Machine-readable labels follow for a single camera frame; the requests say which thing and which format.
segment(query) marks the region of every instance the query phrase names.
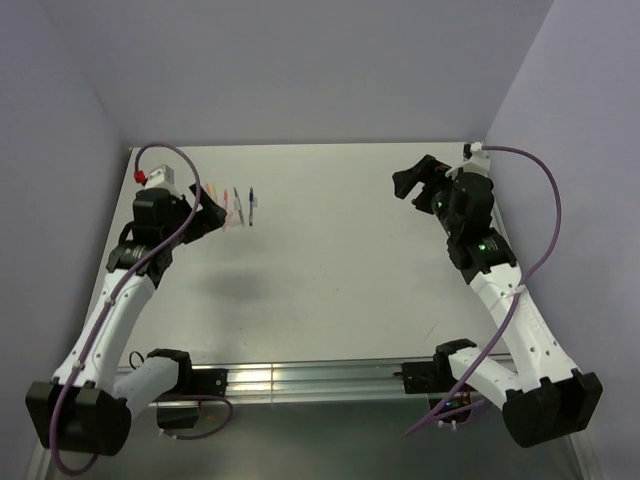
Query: pen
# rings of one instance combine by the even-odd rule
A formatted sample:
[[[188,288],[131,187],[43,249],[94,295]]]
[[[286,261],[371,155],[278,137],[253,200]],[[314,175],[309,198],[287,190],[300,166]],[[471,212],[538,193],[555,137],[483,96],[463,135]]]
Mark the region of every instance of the pen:
[[[238,195],[238,189],[236,187],[233,187],[233,194],[235,195],[235,206],[236,206],[236,210],[238,210],[238,214],[240,215],[240,223],[242,223],[242,226],[244,227],[244,214],[242,213],[242,203],[240,203],[240,195]]]
[[[227,215],[229,215],[229,195],[227,194],[227,190],[225,189],[224,191],[224,205],[222,206],[225,211],[227,212]],[[222,226],[222,231],[224,232],[227,229],[227,219],[224,219],[224,225]]]
[[[216,186],[213,183],[211,184],[211,198],[215,203],[218,203],[218,194],[216,193]]]
[[[253,187],[249,188],[249,226],[253,227]]]

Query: black bracket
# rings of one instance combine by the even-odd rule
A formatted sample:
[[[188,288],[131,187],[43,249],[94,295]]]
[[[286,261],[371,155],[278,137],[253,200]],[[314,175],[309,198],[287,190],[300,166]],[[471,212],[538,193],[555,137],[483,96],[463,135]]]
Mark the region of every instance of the black bracket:
[[[195,195],[195,183],[189,188]],[[227,212],[206,193],[200,195],[200,207],[176,242],[138,269],[137,274],[148,275],[156,288],[164,272],[173,262],[173,248],[181,243],[198,240],[224,225]],[[164,188],[140,190],[133,201],[133,221],[124,226],[118,238],[118,245],[109,254],[107,271],[128,270],[138,263],[157,245],[174,234],[187,219],[191,209],[184,196],[177,198]]]
[[[187,352],[156,349],[147,357],[171,358],[179,363],[176,386],[158,398],[158,401],[175,400],[176,395],[212,395],[224,397],[227,389],[225,368],[193,369]],[[163,430],[193,428],[200,418],[200,405],[195,407],[158,407],[156,421]]]
[[[465,154],[471,155],[470,148],[465,146]],[[448,170],[449,165],[426,155],[413,167],[393,174],[394,194],[404,199],[418,183],[424,184],[411,203],[438,218],[449,237],[449,258],[466,283],[496,265],[515,265],[509,244],[491,227],[493,182],[472,172],[458,173],[454,180],[446,176]]]
[[[573,371],[573,377],[523,393],[508,390],[502,418],[509,433],[521,447],[532,447],[587,428],[602,395],[595,373]]]
[[[453,355],[463,348],[475,347],[476,344],[466,338],[452,340],[436,347],[436,353],[432,361],[405,362],[402,364],[401,376],[404,384],[404,393],[441,393],[451,389],[456,384],[456,379],[451,373],[449,355]]]
[[[49,425],[62,385],[34,382],[26,404],[40,443],[49,448]],[[131,428],[131,412],[124,399],[91,386],[71,387],[58,422],[58,448],[74,452],[115,455]]]

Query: white wall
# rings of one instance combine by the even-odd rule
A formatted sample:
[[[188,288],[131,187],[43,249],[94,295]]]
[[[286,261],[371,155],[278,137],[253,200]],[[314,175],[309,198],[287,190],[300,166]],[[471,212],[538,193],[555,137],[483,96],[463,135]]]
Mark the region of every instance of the white wall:
[[[552,0],[42,0],[132,144],[483,137]]]
[[[0,5],[0,478],[22,478],[24,405],[82,324],[123,173],[123,148],[33,0]]]
[[[637,478],[640,422],[640,2],[558,0],[491,127],[558,177],[557,252],[531,281],[541,310],[605,393],[590,427],[608,478]],[[495,155],[502,211],[531,265],[553,223],[550,189],[525,160]]]

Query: purple wire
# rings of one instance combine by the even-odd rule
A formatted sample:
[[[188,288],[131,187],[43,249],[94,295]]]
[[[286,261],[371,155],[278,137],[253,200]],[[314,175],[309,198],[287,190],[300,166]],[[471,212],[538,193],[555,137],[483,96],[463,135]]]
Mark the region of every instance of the purple wire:
[[[182,235],[182,233],[185,231],[189,223],[191,223],[191,220],[193,220],[193,217],[196,215],[198,205],[200,204],[200,195],[201,195],[202,189],[200,188],[200,176],[198,175],[198,170],[196,169],[196,166],[193,164],[191,159],[179,148],[174,147],[173,145],[165,144],[165,143],[150,143],[148,145],[145,145],[140,150],[138,150],[138,153],[136,154],[136,158],[134,160],[134,170],[136,172],[139,170],[138,165],[140,163],[140,157],[142,156],[142,154],[147,149],[153,148],[153,147],[167,148],[175,152],[176,154],[178,154],[180,157],[182,157],[182,159],[185,162],[187,162],[187,165],[189,165],[189,168],[191,168],[191,171],[193,172],[193,176],[195,177],[195,181],[196,181],[195,201],[193,203],[193,208],[191,209],[191,212],[189,213],[189,216],[184,221],[184,223],[180,225],[180,227],[173,234],[171,234],[169,238],[167,238],[165,241],[163,241],[158,246],[156,246],[145,257],[140,259],[135,265],[133,265],[129,270],[127,270],[127,273],[125,273],[124,276],[120,279],[120,281],[116,284],[113,291],[111,292],[111,295],[109,296],[107,301],[105,301],[104,307],[102,307],[102,311],[98,315],[96,323],[91,329],[89,336],[87,337],[87,342],[84,344],[84,347],[80,352],[80,355],[78,355],[78,364],[81,365],[81,367],[79,368],[73,367],[71,369],[71,375],[69,375],[69,378],[67,379],[66,383],[62,387],[62,391],[60,392],[60,395],[58,396],[55,407],[53,408],[51,423],[49,425],[49,447],[51,449],[51,457],[53,458],[54,463],[56,464],[58,469],[65,475],[75,476],[75,475],[82,475],[83,473],[87,472],[98,459],[98,455],[94,455],[86,466],[77,470],[67,467],[62,461],[62,458],[60,457],[60,450],[58,449],[58,423],[60,421],[60,414],[62,412],[64,400],[67,397],[69,390],[71,389],[76,379],[78,378],[78,375],[80,374],[80,371],[82,369],[82,365],[84,365],[84,363],[86,362],[87,357],[89,356],[89,352],[91,351],[91,348],[93,347],[93,344],[95,343],[96,338],[98,337],[98,334],[100,333],[100,330],[102,329],[102,326],[104,325],[104,322],[106,321],[107,316],[109,315],[109,311],[111,310],[112,304],[115,303],[115,300],[116,298],[118,298],[118,294],[120,293],[122,288],[131,279],[131,277],[133,277],[136,274],[136,272],[141,267],[143,267],[155,255],[157,255],[162,250],[164,250],[169,245],[171,245],[174,241],[176,241],[180,237],[180,235]]]
[[[449,410],[448,412],[436,415],[435,417],[433,417],[432,420],[434,422],[437,422],[439,420],[444,420],[445,418],[451,417],[453,415],[458,415],[459,413],[468,412],[469,410],[472,410],[471,413],[473,414],[473,412],[476,411],[476,409],[484,407],[486,405],[487,405],[487,399],[483,398],[482,400],[478,400],[477,402],[473,402],[469,405],[465,405],[464,407],[456,408],[455,410]],[[466,424],[468,421],[469,420],[467,420],[466,422],[459,423],[458,425]]]
[[[478,408],[474,409],[471,412],[471,415],[469,415],[469,418],[467,418],[464,422],[459,423],[458,426],[462,425],[466,427],[467,425],[471,425],[472,423],[477,422],[482,417],[484,417],[487,413],[489,413],[489,410],[491,410],[491,402],[485,400],[483,405],[478,405]]]
[[[170,436],[171,438],[175,438],[177,440],[201,440],[203,438],[210,437],[214,433],[218,433],[224,427],[228,425],[228,423],[233,418],[233,404],[224,397],[217,397],[215,395],[181,395],[174,398],[175,400],[193,400],[197,402],[222,402],[229,408],[229,413],[225,417],[224,421],[218,425],[216,428],[209,432],[199,433],[197,435],[181,435],[177,433],[164,431],[165,435]]]
[[[520,150],[518,148],[511,148],[511,147],[485,145],[482,147],[482,149],[486,151],[516,153],[518,155],[522,155],[524,157],[527,157],[533,160],[540,166],[540,168],[542,168],[547,178],[549,179],[549,183],[551,183],[551,188],[553,189],[553,196],[556,202],[556,224],[553,230],[553,236],[551,237],[551,242],[549,243],[547,250],[544,252],[544,255],[540,257],[540,260],[538,260],[535,263],[535,265],[533,265],[533,267],[531,267],[529,270],[527,270],[527,272],[525,272],[522,275],[522,278],[520,279],[520,282],[518,283],[518,285],[519,286],[524,285],[529,280],[529,278],[531,278],[531,276],[534,273],[536,273],[536,271],[547,261],[547,259],[549,258],[549,256],[551,256],[551,253],[555,249],[556,243],[558,243],[558,236],[560,235],[560,224],[562,222],[562,203],[560,201],[560,190],[558,189],[558,184],[555,178],[553,177],[551,170],[549,170],[549,167],[547,167],[544,164],[544,162],[540,160],[538,157],[536,157],[535,155],[532,155],[529,152],[525,152],[524,150]],[[507,312],[507,315],[504,321],[496,331],[493,338],[489,341],[487,346],[484,347],[482,352],[480,352],[480,355],[478,355],[478,358],[476,358],[474,362],[469,366],[467,371],[462,374],[462,376],[460,377],[460,380],[458,380],[458,382],[453,386],[453,388],[449,390],[449,393],[447,393],[442,398],[442,400],[440,400],[440,402],[438,402],[438,404],[435,407],[433,407],[433,409],[431,409],[424,417],[418,420],[418,422],[416,422],[415,425],[413,425],[409,430],[407,430],[405,435],[407,436],[412,435],[416,433],[418,430],[420,430],[421,428],[423,428],[428,423],[432,422],[434,420],[434,417],[438,413],[440,413],[440,411],[444,408],[445,404],[453,398],[453,396],[464,386],[465,383],[467,383],[467,380],[469,380],[469,377],[471,377],[473,372],[478,368],[478,366],[482,363],[482,361],[487,356],[489,356],[489,354],[491,353],[491,350],[493,350],[493,347],[495,347],[496,343],[498,343],[498,340],[500,340],[500,337],[502,337],[505,330],[509,326],[509,323],[511,323],[511,320],[513,319],[513,316],[518,307],[519,300],[520,300],[520,293],[516,293],[513,296],[513,301],[511,302],[511,306],[509,307],[509,311]]]

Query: purple cable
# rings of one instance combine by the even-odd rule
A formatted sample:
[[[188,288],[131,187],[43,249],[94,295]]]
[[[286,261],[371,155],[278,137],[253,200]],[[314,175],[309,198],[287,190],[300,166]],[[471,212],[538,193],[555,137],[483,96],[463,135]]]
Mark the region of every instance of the purple cable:
[[[211,401],[213,401],[213,402],[222,402],[229,408],[229,413],[227,414],[227,416],[224,419],[224,421],[220,425],[218,425],[216,428],[214,428],[213,430],[211,430],[209,432],[199,433],[197,435],[180,435],[180,434],[177,434],[177,433],[167,432],[166,430],[163,432],[165,435],[168,435],[171,438],[175,438],[176,440],[201,440],[203,438],[210,437],[214,433],[218,433],[220,430],[222,430],[224,427],[226,427],[227,424],[233,418],[233,404],[229,400],[224,398],[224,397],[216,397],[214,395],[181,395],[181,396],[177,396],[177,397],[175,397],[173,399],[175,399],[175,400],[193,400],[193,401],[197,401],[197,402],[211,402]]]
[[[136,272],[141,267],[143,267],[149,260],[151,260],[151,258],[153,258],[155,255],[160,253],[167,246],[171,245],[176,239],[180,237],[180,235],[182,235],[182,233],[187,228],[189,223],[191,223],[191,220],[193,220],[193,217],[195,216],[196,211],[198,209],[198,205],[200,204],[200,195],[201,195],[202,189],[200,188],[200,176],[198,175],[198,170],[196,169],[196,166],[193,164],[191,159],[179,148],[174,147],[173,145],[168,145],[164,143],[150,143],[148,145],[145,145],[140,150],[138,150],[138,153],[136,154],[136,158],[134,160],[134,171],[137,172],[139,170],[138,165],[140,163],[140,157],[142,156],[142,154],[147,149],[153,148],[153,147],[168,148],[169,150],[175,152],[180,157],[182,157],[182,159],[185,162],[187,162],[187,165],[189,165],[189,168],[191,168],[191,171],[193,172],[193,176],[195,177],[195,181],[196,181],[195,201],[193,203],[193,208],[191,209],[191,212],[189,213],[189,216],[184,221],[184,223],[180,225],[180,227],[173,234],[171,234],[169,238],[167,238],[164,242],[156,246],[145,257],[140,259],[133,267],[127,270],[127,273],[125,273],[125,275],[116,284],[113,291],[111,292],[111,295],[109,296],[107,301],[105,301],[104,307],[102,307],[102,311],[98,315],[98,319],[96,320],[95,325],[93,326],[93,328],[91,329],[91,332],[89,333],[89,336],[87,337],[87,342],[84,344],[84,347],[80,352],[80,355],[78,355],[78,364],[80,365],[80,367],[73,367],[73,369],[71,370],[71,375],[69,375],[67,382],[62,387],[62,391],[60,392],[60,395],[58,396],[58,400],[56,401],[55,407],[53,408],[53,414],[51,416],[51,424],[49,425],[49,447],[51,449],[51,457],[53,458],[54,463],[56,464],[58,469],[65,475],[75,476],[75,475],[82,475],[83,473],[87,472],[98,459],[98,455],[94,455],[86,466],[77,470],[71,469],[63,463],[62,458],[60,458],[60,451],[58,450],[57,434],[58,434],[58,422],[60,421],[60,413],[62,412],[62,406],[64,404],[64,400],[68,395],[69,390],[73,386],[74,382],[78,378],[78,375],[80,374],[80,370],[82,369],[82,366],[86,362],[87,357],[89,356],[89,352],[91,351],[91,348],[93,347],[93,344],[95,343],[96,338],[98,337],[98,334],[100,333],[100,330],[102,329],[102,326],[104,325],[104,322],[106,321],[107,316],[109,315],[109,311],[111,310],[112,304],[115,303],[115,300],[118,298],[118,294],[120,293],[122,288],[131,279],[131,277],[133,277],[136,274]]]
[[[486,406],[487,406],[487,399],[483,398],[482,400],[473,402],[470,405],[465,405],[464,407],[456,408],[455,410],[449,410],[448,412],[436,415],[435,417],[433,417],[432,420],[434,422],[438,422],[440,420],[444,420],[445,418],[451,417],[452,415],[458,415],[459,413],[468,412],[469,410],[472,410],[471,414],[473,415],[473,412],[475,412],[477,409],[481,407],[486,407]],[[458,425],[466,425],[467,423],[469,423],[469,419],[467,419],[462,423],[459,423]]]
[[[467,418],[464,422],[459,423],[458,426],[467,426],[467,425],[471,425],[472,423],[477,422],[478,420],[480,420],[482,417],[484,417],[487,413],[489,413],[489,411],[491,410],[491,402],[485,400],[485,402],[483,402],[482,405],[478,405],[478,408],[474,409],[471,412],[471,415],[469,415],[469,418]]]
[[[549,167],[547,167],[544,164],[544,162],[540,160],[538,157],[536,157],[535,155],[532,155],[529,152],[525,152],[524,150],[520,150],[518,148],[511,148],[511,147],[485,145],[482,147],[482,149],[485,151],[516,153],[518,155],[522,155],[524,157],[527,157],[533,160],[540,166],[540,168],[542,168],[547,178],[549,179],[549,183],[551,183],[551,188],[553,189],[553,196],[556,202],[556,224],[553,230],[553,236],[551,237],[551,242],[549,243],[547,250],[544,252],[544,255],[540,257],[540,260],[538,260],[533,267],[531,267],[529,270],[527,270],[527,272],[525,272],[522,275],[522,278],[520,279],[518,286],[524,285],[531,278],[531,276],[534,273],[536,273],[536,271],[547,261],[547,259],[549,258],[549,256],[551,256],[551,253],[555,249],[556,243],[558,243],[558,236],[560,235],[560,224],[562,222],[562,203],[560,201],[560,190],[558,189],[558,184],[555,178],[553,178],[553,174],[551,173],[551,170],[549,170]],[[493,350],[493,347],[495,347],[496,343],[498,343],[498,340],[500,340],[500,337],[502,337],[502,334],[505,332],[505,330],[509,326],[509,323],[511,323],[511,320],[513,319],[513,316],[518,307],[519,300],[520,300],[520,293],[516,293],[513,296],[511,307],[509,307],[509,311],[507,312],[507,315],[504,321],[496,331],[493,338],[489,341],[487,346],[484,347],[482,352],[480,352],[480,355],[478,355],[478,358],[476,358],[474,362],[469,366],[467,371],[462,374],[462,376],[460,377],[460,380],[458,380],[458,382],[453,386],[453,388],[449,390],[449,393],[447,393],[442,398],[442,400],[440,400],[440,402],[438,402],[438,404],[435,407],[433,407],[433,409],[431,409],[424,417],[418,420],[418,422],[415,425],[413,425],[409,430],[407,430],[405,435],[407,436],[412,435],[416,433],[418,430],[420,430],[422,427],[427,425],[428,423],[432,422],[434,420],[434,417],[438,413],[440,413],[440,411],[444,408],[445,404],[453,398],[453,396],[460,390],[460,388],[462,388],[462,386],[465,383],[467,383],[467,380],[469,380],[469,377],[471,377],[473,372],[476,370],[476,368],[478,368],[478,366],[482,363],[482,361],[487,356],[489,356],[489,354],[491,353],[491,350]]]

